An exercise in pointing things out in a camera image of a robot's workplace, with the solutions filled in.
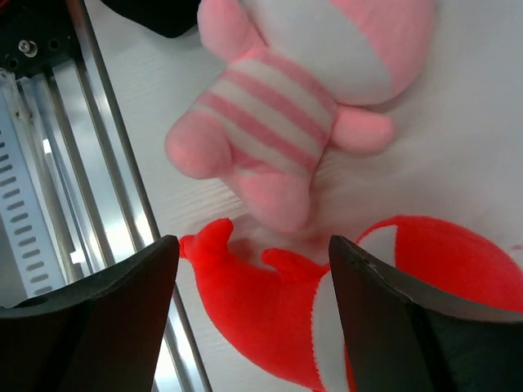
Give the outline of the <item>red shark plush mouth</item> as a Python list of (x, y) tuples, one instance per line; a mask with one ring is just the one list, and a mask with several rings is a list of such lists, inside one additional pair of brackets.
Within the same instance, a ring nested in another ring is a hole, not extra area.
[[(229, 248), (233, 221), (215, 220), (181, 239), (203, 306), (246, 359), (314, 391), (352, 391), (355, 382), (329, 265), (269, 248), (261, 266)], [(388, 265), (462, 298), (522, 308), (522, 268), (488, 239), (429, 216), (393, 216), (357, 244)]]

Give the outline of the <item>pink striped plush table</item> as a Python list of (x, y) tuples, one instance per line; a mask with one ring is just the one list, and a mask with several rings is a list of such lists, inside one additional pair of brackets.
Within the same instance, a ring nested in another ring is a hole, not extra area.
[(201, 2), (201, 43), (226, 67), (172, 125), (168, 159), (222, 180), (263, 225), (300, 229), (329, 144), (372, 154), (391, 142), (392, 120), (372, 107), (417, 78), (435, 13), (424, 0)]

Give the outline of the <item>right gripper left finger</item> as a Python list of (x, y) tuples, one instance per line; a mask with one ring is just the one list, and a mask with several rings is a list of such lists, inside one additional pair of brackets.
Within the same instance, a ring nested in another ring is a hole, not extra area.
[(168, 235), (59, 290), (1, 310), (3, 391), (150, 391), (175, 286)]

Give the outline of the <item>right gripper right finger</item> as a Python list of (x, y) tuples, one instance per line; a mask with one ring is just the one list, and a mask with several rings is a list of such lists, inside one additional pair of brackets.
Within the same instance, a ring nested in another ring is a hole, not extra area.
[(424, 283), (335, 235), (329, 261), (358, 391), (520, 391), (522, 315)]

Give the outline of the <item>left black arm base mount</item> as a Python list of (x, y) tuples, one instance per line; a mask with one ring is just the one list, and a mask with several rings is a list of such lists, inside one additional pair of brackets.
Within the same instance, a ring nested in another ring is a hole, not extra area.
[(80, 54), (67, 2), (1, 2), (1, 70), (31, 78)]

